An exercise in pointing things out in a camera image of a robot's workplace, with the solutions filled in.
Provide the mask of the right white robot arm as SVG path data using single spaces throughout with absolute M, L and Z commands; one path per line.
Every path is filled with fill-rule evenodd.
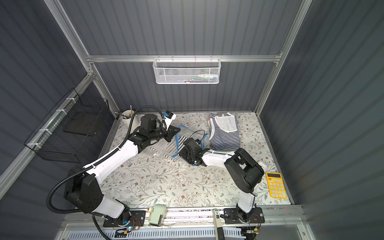
M 262 166 L 242 148 L 235 151 L 202 149 L 198 141 L 188 138 L 183 142 L 178 155 L 193 166 L 218 167 L 226 169 L 240 190 L 236 204 L 237 220 L 248 223 L 256 210 L 255 187 L 265 174 Z

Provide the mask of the blue white striped garment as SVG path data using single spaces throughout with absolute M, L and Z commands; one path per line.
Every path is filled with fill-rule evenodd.
M 209 115 L 209 142 L 214 150 L 235 151 L 241 147 L 238 118 L 231 113 Z

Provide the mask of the black white striped garment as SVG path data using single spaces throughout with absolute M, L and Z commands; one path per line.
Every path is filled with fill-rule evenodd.
M 150 148 L 166 158 L 177 158 L 179 152 L 184 148 L 184 142 L 187 139 L 187 136 L 176 134 L 170 142 L 161 139 L 156 144 L 150 146 Z

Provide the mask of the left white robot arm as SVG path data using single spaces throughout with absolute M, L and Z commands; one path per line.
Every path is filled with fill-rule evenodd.
M 170 142 L 181 130 L 172 125 L 172 121 L 176 118 L 176 114 L 167 111 L 163 117 L 165 125 L 160 126 L 161 122 L 156 115 L 146 114 L 141 117 L 140 126 L 134 132 L 128 131 L 128 139 L 106 154 L 105 161 L 97 164 L 101 160 L 99 159 L 86 165 L 91 169 L 66 183 L 65 199 L 72 203 L 77 210 L 86 214 L 98 213 L 114 219 L 121 217 L 128 211 L 128 207 L 117 200 L 106 197 L 101 191 L 101 183 L 119 166 L 156 141 L 164 139 Z

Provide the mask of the clear vacuum bag blue zip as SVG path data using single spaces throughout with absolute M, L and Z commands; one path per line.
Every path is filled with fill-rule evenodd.
M 158 143 L 150 146 L 150 149 L 155 151 L 156 155 L 165 157 L 173 161 L 183 160 L 179 156 L 179 153 L 185 147 L 184 142 L 188 138 L 193 138 L 194 140 L 200 142 L 201 148 L 206 145 L 205 141 L 208 136 L 208 133 L 206 133 L 205 130 L 193 130 L 191 127 L 188 127 L 186 124 L 182 123 L 179 120 L 173 121 L 172 126 L 181 129 L 181 131 L 178 132 L 170 142 L 161 139 Z

